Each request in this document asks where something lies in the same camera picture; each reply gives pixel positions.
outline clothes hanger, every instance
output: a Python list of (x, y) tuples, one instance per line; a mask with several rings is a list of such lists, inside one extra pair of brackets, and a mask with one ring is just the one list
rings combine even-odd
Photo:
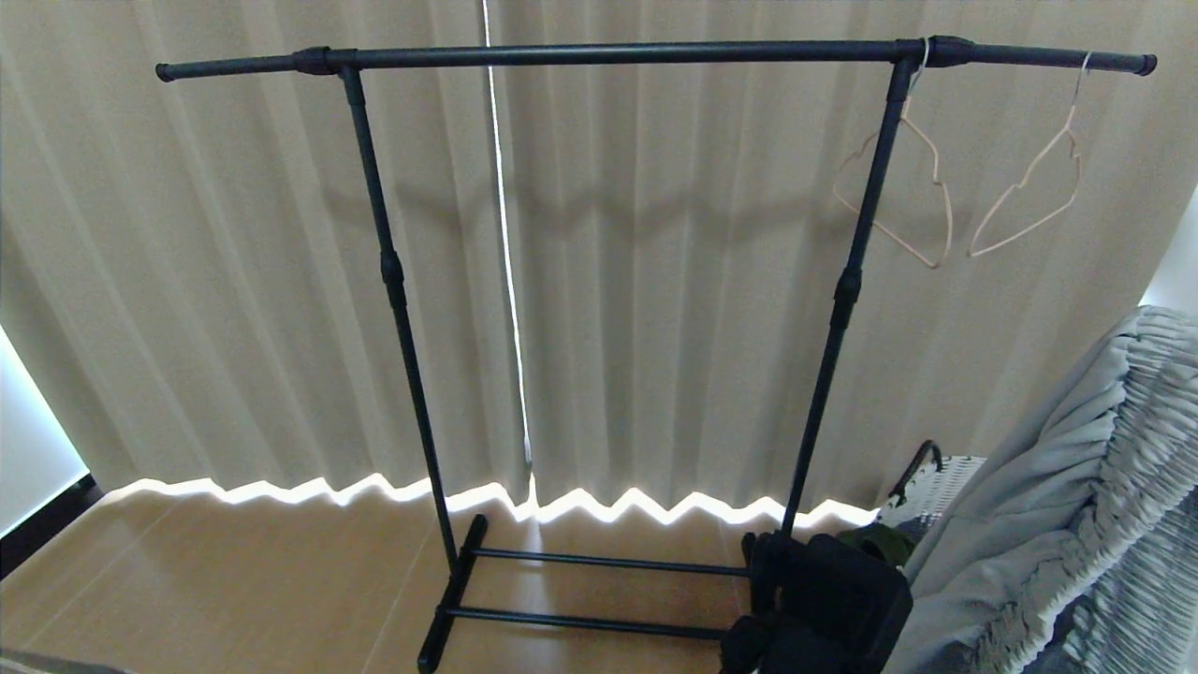
[[(1015, 241), (1019, 236), (1023, 236), (1024, 233), (1031, 231), (1033, 229), (1040, 226), (1041, 224), (1048, 221), (1049, 219), (1059, 215), (1060, 213), (1065, 212), (1066, 208), (1073, 205), (1073, 200), (1077, 199), (1077, 192), (1082, 186), (1082, 154), (1077, 151), (1077, 136), (1073, 135), (1073, 127), (1072, 127), (1073, 113), (1077, 111), (1077, 95), (1082, 91), (1082, 78), (1085, 77), (1087, 66), (1090, 62), (1091, 54), (1093, 51), (1087, 51), (1085, 59), (1082, 60), (1082, 69), (1078, 71), (1077, 73), (1077, 84), (1073, 86), (1073, 101), (1069, 104), (1069, 114), (1065, 116), (1065, 125), (1061, 126), (1060, 130), (1057, 132), (1057, 135), (1053, 135), (1052, 140), (1049, 140), (1048, 144), (1045, 145), (1045, 148), (1040, 150), (1040, 153), (1036, 154), (1036, 158), (1031, 159), (1031, 163), (1028, 164), (1028, 170), (1024, 171), (1023, 174), (1023, 178), (1016, 182), (1015, 184), (1008, 187), (1006, 190), (1003, 192), (1003, 194), (998, 198), (998, 200), (994, 201), (994, 205), (991, 206), (988, 211), (986, 211), (986, 217), (981, 218), (981, 224), (978, 225), (978, 230), (974, 231), (973, 238), (969, 241), (969, 248), (966, 249), (967, 256), (975, 257), (978, 255), (988, 253), (991, 250), (997, 250), (998, 248), (1006, 245), (1011, 241)], [(990, 218), (994, 215), (998, 208), (1003, 205), (1003, 201), (1005, 201), (1006, 198), (1011, 195), (1011, 192), (1015, 192), (1016, 189), (1023, 189), (1023, 187), (1027, 186), (1028, 180), (1031, 177), (1031, 174), (1035, 172), (1036, 166), (1045, 158), (1045, 156), (1047, 156), (1048, 152), (1058, 142), (1060, 142), (1061, 138), (1069, 139), (1069, 158), (1071, 162), (1073, 162), (1073, 192), (1070, 193), (1069, 199), (1064, 204), (1058, 206), (1057, 210), (1054, 210), (1053, 212), (1046, 214), (1045, 217), (1023, 227), (1022, 231), (1012, 233), (1011, 236), (1003, 238), (998, 243), (986, 245), (985, 248), (981, 249), (975, 249), (975, 247), (978, 245), (978, 238), (981, 237), (981, 232), (984, 229), (986, 229), (986, 225), (990, 223)]]
[[(927, 41), (926, 37), (922, 38), (922, 41), (924, 41), (924, 62), (919, 65), (919, 69), (915, 71), (915, 75), (910, 79), (910, 85), (907, 87), (907, 101), (903, 103), (902, 113), (898, 115), (898, 123), (909, 128), (910, 132), (914, 133), (916, 138), (922, 140), (924, 145), (927, 145), (927, 148), (932, 151), (932, 184), (939, 187), (940, 193), (944, 195), (944, 223), (945, 223), (944, 250), (940, 251), (940, 256), (937, 257), (936, 261), (932, 261), (926, 256), (924, 256), (922, 253), (916, 250), (914, 245), (903, 241), (902, 237), (900, 237), (897, 233), (891, 231), (890, 227), (882, 224), (877, 219), (873, 220), (873, 226), (881, 229), (882, 232), (893, 238), (895, 243), (898, 243), (900, 245), (906, 248), (908, 253), (915, 255), (915, 257), (919, 259), (919, 261), (924, 262), (928, 268), (937, 268), (944, 262), (944, 259), (949, 256), (949, 249), (952, 247), (952, 201), (951, 199), (949, 199), (949, 186), (945, 184), (943, 180), (940, 180), (939, 150), (936, 148), (936, 144), (932, 142), (932, 139), (928, 138), (926, 133), (924, 133), (918, 126), (914, 125), (914, 122), (907, 119), (907, 111), (910, 109), (912, 92), (915, 91), (915, 84), (919, 83), (920, 75), (924, 74), (924, 68), (927, 67), (927, 56), (931, 53), (931, 43)], [(845, 166), (847, 166), (851, 162), (861, 158), (865, 154), (866, 147), (870, 146), (870, 142), (873, 142), (877, 138), (878, 138), (877, 130), (866, 136), (865, 140), (861, 142), (861, 148), (849, 154), (845, 159), (845, 162), (840, 164), (840, 168), (836, 169), (836, 177), (831, 182), (831, 193), (836, 196), (836, 199), (841, 204), (845, 205), (845, 207), (847, 207), (848, 210), (853, 211), (857, 214), (861, 214), (861, 210), (851, 204), (847, 199), (845, 199), (845, 196), (840, 193), (840, 189), (837, 188), (837, 186), (840, 184), (840, 176), (841, 174), (845, 172)]]

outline tiled floor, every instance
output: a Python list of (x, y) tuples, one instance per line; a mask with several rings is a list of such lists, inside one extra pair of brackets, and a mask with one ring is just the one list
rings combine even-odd
[[(633, 509), (515, 522), (497, 504), (486, 545), (740, 564), (744, 530), (691, 511), (670, 527)], [(465, 535), (470, 514), (454, 516)], [(444, 589), (428, 498), (367, 491), (229, 504), (138, 492), (107, 499), (0, 584), (0, 644), (153, 673), (415, 672)], [(724, 627), (743, 581), (479, 560), (466, 603)], [(438, 672), (716, 672), (714, 643), (458, 620)]]

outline baseboard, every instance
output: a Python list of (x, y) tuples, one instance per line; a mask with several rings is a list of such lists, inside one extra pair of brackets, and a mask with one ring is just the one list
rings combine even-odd
[(91, 474), (84, 475), (0, 539), (0, 581), (86, 512), (102, 496)]

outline beige curtain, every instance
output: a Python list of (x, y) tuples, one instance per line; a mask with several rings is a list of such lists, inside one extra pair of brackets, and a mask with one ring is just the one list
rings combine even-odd
[[(861, 505), (915, 448), (985, 455), (1139, 299), (1198, 182), (1192, 4), (550, 2), (491, 8), (497, 44), (961, 35), (1152, 51), (1149, 78), (1085, 78), (1067, 214), (966, 259), (981, 214), (1064, 122), (1077, 73), (930, 71), (912, 117), (958, 225), (928, 271), (875, 232), (804, 509)], [(877, 128), (882, 65), (497, 71), (528, 433), (541, 500), (639, 487), (785, 499), (852, 213), (833, 171)], [(991, 241), (1063, 201), (1058, 148)], [(846, 176), (858, 199), (864, 166)], [(930, 157), (903, 132), (879, 219), (943, 236)]]
[[(477, 2), (4, 2), (0, 318), (105, 488), (425, 476), (337, 78), (157, 61), (479, 44)], [(364, 75), (447, 488), (527, 488), (490, 99)]]

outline metal clothes rack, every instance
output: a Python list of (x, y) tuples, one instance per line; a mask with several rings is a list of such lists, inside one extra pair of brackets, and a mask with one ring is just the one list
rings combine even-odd
[[(474, 618), (506, 623), (552, 625), (562, 627), (588, 627), (617, 632), (636, 632), (697, 639), (719, 639), (722, 630), (678, 625), (658, 625), (627, 620), (605, 620), (586, 617), (549, 615), (474, 608), (461, 605), (471, 570), (478, 558), (503, 558), (518, 560), (552, 561), (623, 569), (647, 569), (683, 573), (748, 577), (745, 567), (710, 566), (701, 564), (668, 564), (639, 559), (616, 559), (570, 554), (533, 553), (483, 547), (486, 518), (476, 515), (460, 549), (454, 546), (449, 514), (446, 510), (444, 488), (437, 466), (437, 453), (429, 423), (428, 405), (420, 383), (420, 369), (412, 341), (412, 326), (407, 315), (407, 298), (404, 292), (404, 271), (391, 237), (391, 224), (383, 202), (379, 164), (370, 138), (370, 121), (367, 116), (365, 93), (362, 89), (361, 71), (367, 68), (434, 68), (478, 66), (564, 66), (611, 63), (701, 63), (701, 62), (750, 62), (750, 61), (872, 61), (891, 63), (890, 85), (887, 91), (885, 111), (878, 132), (870, 174), (861, 198), (860, 214), (849, 245), (848, 260), (836, 283), (830, 317), (828, 341), (824, 346), (815, 393), (807, 412), (806, 427), (799, 445), (791, 494), (786, 503), (786, 515), (779, 532), (789, 532), (794, 526), (799, 498), (806, 481), (807, 469), (815, 451), (816, 436), (823, 419), (828, 394), (831, 389), (836, 360), (840, 357), (845, 330), (853, 312), (853, 304), (861, 290), (861, 265), (870, 239), (871, 224), (878, 207), (882, 186), (894, 148), (898, 117), (914, 72), (926, 67), (943, 68), (964, 63), (1011, 63), (1079, 68), (1087, 51), (1072, 49), (1047, 49), (1035, 47), (1011, 47), (978, 44), (951, 36), (934, 36), (924, 40), (895, 41), (795, 41), (795, 42), (686, 42), (645, 44), (558, 44), (528, 47), (450, 47), (432, 49), (331, 49), (313, 47), (278, 56), (230, 59), (222, 61), (198, 61), (188, 63), (159, 63), (155, 72), (163, 81), (175, 79), (266, 72), (301, 72), (313, 75), (339, 75), (345, 85), (345, 97), (353, 116), (358, 151), (365, 172), (367, 192), (374, 212), (375, 229), (381, 249), (381, 272), (387, 296), (399, 332), (400, 351), (407, 371), (416, 420), (419, 425), (420, 443), (428, 464), (429, 480), (436, 505), (441, 540), (449, 563), (449, 581), (441, 603), (436, 608), (428, 637), (420, 649), (418, 667), (429, 673), (441, 661), (449, 630), (455, 618)], [(1114, 71), (1146, 75), (1156, 67), (1151, 54), (1089, 54), (1090, 69)]]

